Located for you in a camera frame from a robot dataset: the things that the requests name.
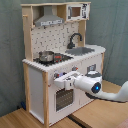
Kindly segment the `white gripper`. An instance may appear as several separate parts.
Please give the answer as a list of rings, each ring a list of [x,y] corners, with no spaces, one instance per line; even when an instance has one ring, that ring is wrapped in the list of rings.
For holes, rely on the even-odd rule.
[[[63,75],[66,75],[64,81],[59,79],[59,77],[62,77]],[[82,74],[77,71],[71,71],[69,73],[62,72],[57,74],[57,79],[54,80],[54,84],[59,88],[65,87],[66,90],[71,90],[78,87],[81,78]]]

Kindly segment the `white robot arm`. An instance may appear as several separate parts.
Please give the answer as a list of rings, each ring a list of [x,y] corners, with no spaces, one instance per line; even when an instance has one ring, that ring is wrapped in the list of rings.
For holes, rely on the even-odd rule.
[[[112,102],[128,102],[128,81],[126,81],[118,93],[107,93],[102,90],[102,75],[97,71],[89,71],[81,74],[71,71],[54,80],[54,84],[65,90],[80,89],[90,99],[100,99]]]

